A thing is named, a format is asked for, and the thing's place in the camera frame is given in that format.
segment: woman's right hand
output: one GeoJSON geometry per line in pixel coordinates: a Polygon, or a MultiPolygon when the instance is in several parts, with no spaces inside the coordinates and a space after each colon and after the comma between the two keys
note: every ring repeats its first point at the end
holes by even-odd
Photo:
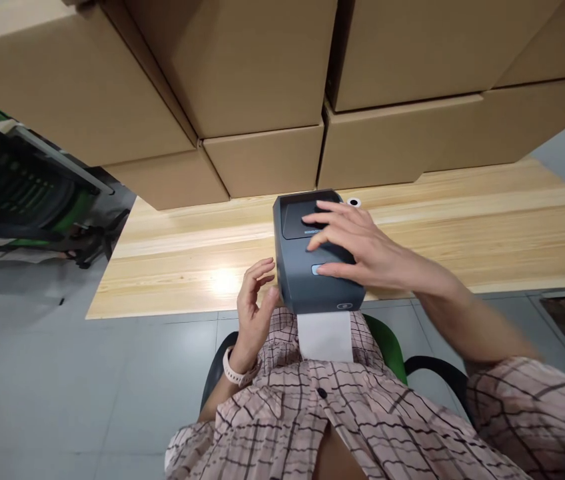
{"type": "Polygon", "coordinates": [[[309,241],[308,251],[326,242],[349,250],[356,263],[325,263],[317,272],[329,277],[346,278],[366,287],[381,287],[446,297],[462,288],[460,281],[440,264],[401,247],[375,224],[361,208],[319,200],[327,213],[312,213],[305,223],[327,223],[309,241]]]}

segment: black label printer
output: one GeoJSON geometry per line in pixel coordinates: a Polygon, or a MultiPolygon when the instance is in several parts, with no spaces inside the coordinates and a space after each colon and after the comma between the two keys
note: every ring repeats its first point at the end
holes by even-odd
{"type": "Polygon", "coordinates": [[[333,190],[318,190],[281,195],[274,202],[276,263],[282,300],[296,315],[359,310],[364,299],[363,286],[316,272],[323,263],[355,263],[351,253],[332,243],[325,243],[313,252],[306,250],[309,239],[326,227],[302,222],[303,216],[323,211],[316,206],[316,200],[342,201],[333,190]]]}

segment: white smartwatch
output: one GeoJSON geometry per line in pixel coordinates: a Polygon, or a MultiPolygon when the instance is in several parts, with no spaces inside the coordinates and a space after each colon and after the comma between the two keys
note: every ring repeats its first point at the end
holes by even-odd
{"type": "Polygon", "coordinates": [[[250,371],[241,375],[240,373],[234,372],[231,367],[229,366],[229,355],[234,347],[229,347],[225,350],[225,356],[223,357],[223,368],[225,368],[225,377],[231,382],[238,385],[240,388],[247,385],[247,383],[251,382],[256,374],[258,373],[257,366],[254,366],[250,371]]]}

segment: black chair armrest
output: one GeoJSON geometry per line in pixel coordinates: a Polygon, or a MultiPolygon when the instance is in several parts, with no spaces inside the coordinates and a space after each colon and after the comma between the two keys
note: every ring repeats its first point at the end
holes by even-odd
{"type": "Polygon", "coordinates": [[[238,332],[232,332],[225,337],[225,340],[218,347],[218,351],[211,361],[211,367],[209,367],[209,373],[207,373],[207,381],[205,381],[205,389],[203,390],[203,401],[201,402],[201,410],[205,406],[209,395],[213,391],[214,387],[218,383],[225,373],[225,368],[223,367],[223,357],[225,356],[225,350],[229,347],[236,345],[236,340],[238,340],[238,332]]]}
{"type": "Polygon", "coordinates": [[[453,390],[458,397],[462,408],[469,417],[469,421],[475,427],[474,420],[471,418],[469,408],[467,406],[467,376],[456,367],[435,357],[427,357],[425,355],[416,355],[404,362],[404,370],[407,375],[414,373],[416,370],[431,370],[437,373],[447,385],[453,390]]]}

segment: gray tile floor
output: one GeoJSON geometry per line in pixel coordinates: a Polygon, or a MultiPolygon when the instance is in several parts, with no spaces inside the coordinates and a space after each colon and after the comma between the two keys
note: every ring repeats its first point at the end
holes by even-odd
{"type": "MultiPolygon", "coordinates": [[[[0,285],[0,477],[12,479],[162,478],[170,436],[195,421],[207,369],[238,326],[235,311],[83,320],[105,269],[51,262],[3,265],[0,285]],[[65,295],[41,306],[27,292],[65,295]]],[[[565,339],[538,295],[486,296],[565,371],[565,339]]],[[[434,355],[464,368],[416,300],[364,304],[389,325],[405,358],[434,355]]],[[[423,371],[409,377],[423,395],[463,414],[450,389],[423,371]]]]}

